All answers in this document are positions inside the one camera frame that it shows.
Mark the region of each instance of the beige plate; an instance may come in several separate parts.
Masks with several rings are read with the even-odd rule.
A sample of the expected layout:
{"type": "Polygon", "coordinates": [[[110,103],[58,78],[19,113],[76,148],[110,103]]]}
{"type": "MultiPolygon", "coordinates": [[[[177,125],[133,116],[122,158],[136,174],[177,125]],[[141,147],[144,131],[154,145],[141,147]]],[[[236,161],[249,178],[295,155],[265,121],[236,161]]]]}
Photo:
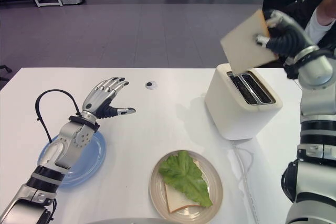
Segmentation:
{"type": "Polygon", "coordinates": [[[161,162],[166,160],[170,155],[177,155],[178,151],[170,152],[165,155],[154,167],[150,182],[149,192],[151,194],[152,202],[159,212],[159,214],[171,221],[180,223],[205,224],[208,223],[218,212],[223,199],[223,187],[220,177],[215,168],[208,160],[200,156],[200,154],[188,151],[189,155],[199,162],[199,168],[203,173],[203,179],[208,185],[208,191],[213,206],[209,208],[204,207],[187,207],[180,211],[169,213],[166,202],[165,187],[159,167],[161,162]]]}

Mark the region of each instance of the toaster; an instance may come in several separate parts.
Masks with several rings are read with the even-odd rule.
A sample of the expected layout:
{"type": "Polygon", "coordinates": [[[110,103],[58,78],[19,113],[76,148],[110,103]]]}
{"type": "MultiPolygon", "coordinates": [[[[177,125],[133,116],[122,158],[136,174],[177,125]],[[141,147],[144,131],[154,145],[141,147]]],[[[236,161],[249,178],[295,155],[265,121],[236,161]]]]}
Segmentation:
{"type": "Polygon", "coordinates": [[[282,108],[276,92],[255,69],[234,75],[229,64],[217,66],[205,96],[223,138],[253,138],[282,108]]]}

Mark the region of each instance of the robotic hand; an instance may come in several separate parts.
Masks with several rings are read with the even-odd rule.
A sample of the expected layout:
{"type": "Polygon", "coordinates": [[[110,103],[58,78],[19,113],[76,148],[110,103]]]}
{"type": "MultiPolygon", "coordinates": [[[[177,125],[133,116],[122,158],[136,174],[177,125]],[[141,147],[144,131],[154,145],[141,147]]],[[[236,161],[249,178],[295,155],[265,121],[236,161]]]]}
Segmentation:
{"type": "Polygon", "coordinates": [[[90,143],[99,128],[96,120],[135,112],[133,108],[116,109],[110,103],[129,83],[125,78],[102,81],[90,92],[80,115],[71,116],[55,141],[45,151],[27,183],[23,184],[0,216],[1,224],[46,224],[51,213],[46,206],[56,197],[56,190],[64,176],[90,143]]]}
{"type": "Polygon", "coordinates": [[[293,202],[286,224],[335,224],[336,58],[314,45],[286,14],[272,10],[265,17],[279,36],[258,35],[256,43],[282,54],[286,72],[297,73],[302,86],[297,159],[281,179],[284,193],[293,202]]]}

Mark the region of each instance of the power cord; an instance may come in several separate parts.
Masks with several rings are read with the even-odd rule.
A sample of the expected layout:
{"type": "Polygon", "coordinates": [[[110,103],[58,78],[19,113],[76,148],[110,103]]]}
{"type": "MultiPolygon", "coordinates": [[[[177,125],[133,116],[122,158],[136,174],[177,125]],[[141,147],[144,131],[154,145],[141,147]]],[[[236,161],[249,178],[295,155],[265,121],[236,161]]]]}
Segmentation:
{"type": "Polygon", "coordinates": [[[254,222],[256,224],[260,224],[259,218],[258,218],[258,215],[257,215],[257,210],[256,210],[256,207],[255,207],[255,204],[254,204],[254,201],[253,201],[253,197],[252,197],[252,194],[250,193],[250,190],[248,188],[247,171],[245,171],[244,163],[243,163],[243,161],[241,159],[241,156],[240,156],[240,154],[238,152],[237,146],[233,143],[233,141],[230,141],[230,142],[231,142],[231,145],[233,147],[233,151],[234,151],[234,153],[235,153],[235,155],[237,157],[238,163],[239,163],[240,172],[241,172],[242,177],[243,177],[244,189],[245,189],[245,192],[247,194],[247,201],[248,201],[248,204],[250,206],[250,210],[252,212],[252,215],[253,215],[253,218],[254,218],[254,222]]]}
{"type": "Polygon", "coordinates": [[[56,207],[57,207],[57,200],[56,200],[56,198],[53,199],[52,203],[53,203],[53,211],[51,212],[51,215],[50,215],[49,220],[48,220],[47,223],[49,223],[49,222],[51,222],[52,220],[54,220],[53,216],[54,216],[54,213],[55,213],[55,211],[56,211],[56,207]]]}
{"type": "MultiPolygon", "coordinates": [[[[40,100],[41,100],[41,98],[42,98],[46,93],[50,93],[50,92],[61,92],[61,93],[66,94],[66,95],[67,95],[68,97],[70,97],[70,98],[72,99],[72,101],[73,101],[73,104],[74,104],[74,106],[75,106],[75,108],[76,108],[76,111],[77,111],[77,112],[76,112],[76,115],[80,115],[80,112],[79,112],[79,109],[78,109],[78,106],[77,106],[77,104],[76,104],[76,101],[75,101],[74,97],[73,97],[70,93],[68,93],[67,91],[64,91],[64,90],[62,90],[62,89],[50,89],[50,90],[47,90],[47,91],[43,92],[42,94],[40,94],[40,95],[38,96],[38,98],[37,98],[36,101],[35,101],[35,111],[36,111],[36,114],[37,114],[37,120],[41,122],[41,124],[42,124],[44,130],[46,131],[46,134],[47,134],[47,136],[48,136],[49,143],[52,143],[52,140],[51,140],[50,134],[49,134],[49,132],[48,132],[47,126],[46,126],[46,124],[44,123],[44,121],[43,121],[43,119],[42,119],[42,116],[41,116],[41,113],[40,113],[40,100]]],[[[53,216],[54,216],[54,213],[55,213],[56,208],[57,208],[57,200],[56,200],[56,198],[52,200],[52,203],[53,203],[53,210],[52,210],[52,212],[51,212],[51,215],[50,215],[49,220],[48,220],[47,223],[49,223],[50,221],[54,220],[53,216]]]]}
{"type": "Polygon", "coordinates": [[[64,94],[66,94],[68,97],[70,97],[70,98],[72,99],[72,101],[73,101],[73,104],[74,104],[75,108],[76,108],[76,111],[77,111],[77,112],[76,112],[76,115],[80,115],[80,112],[79,112],[78,106],[77,106],[77,104],[76,104],[76,102],[75,102],[75,99],[74,99],[73,96],[72,96],[70,93],[68,93],[67,91],[64,91],[64,90],[62,90],[62,89],[50,89],[50,90],[47,90],[47,91],[43,92],[42,94],[40,94],[39,97],[36,99],[36,102],[35,102],[35,111],[36,111],[36,114],[37,114],[37,121],[40,121],[40,122],[41,122],[41,124],[42,124],[42,126],[43,126],[43,128],[44,128],[44,130],[45,130],[45,132],[46,132],[46,134],[47,134],[49,143],[52,143],[52,140],[51,140],[50,134],[49,134],[49,132],[48,132],[48,129],[47,129],[47,127],[46,127],[46,124],[44,123],[44,121],[43,121],[43,119],[42,119],[42,116],[41,116],[41,113],[40,113],[40,100],[41,100],[41,98],[42,98],[46,93],[49,93],[49,92],[55,92],[55,91],[56,91],[56,92],[64,93],[64,94]]]}

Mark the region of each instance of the lettuce leaf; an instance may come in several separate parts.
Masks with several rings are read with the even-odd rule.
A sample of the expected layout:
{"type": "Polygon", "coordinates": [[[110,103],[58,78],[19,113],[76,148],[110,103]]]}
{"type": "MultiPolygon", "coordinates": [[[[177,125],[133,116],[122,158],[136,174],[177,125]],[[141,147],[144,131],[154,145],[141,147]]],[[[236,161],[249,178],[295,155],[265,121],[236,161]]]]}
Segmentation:
{"type": "Polygon", "coordinates": [[[177,156],[169,156],[161,163],[159,173],[167,185],[184,193],[188,199],[198,202],[203,207],[212,206],[202,171],[187,151],[179,151],[177,156]]]}

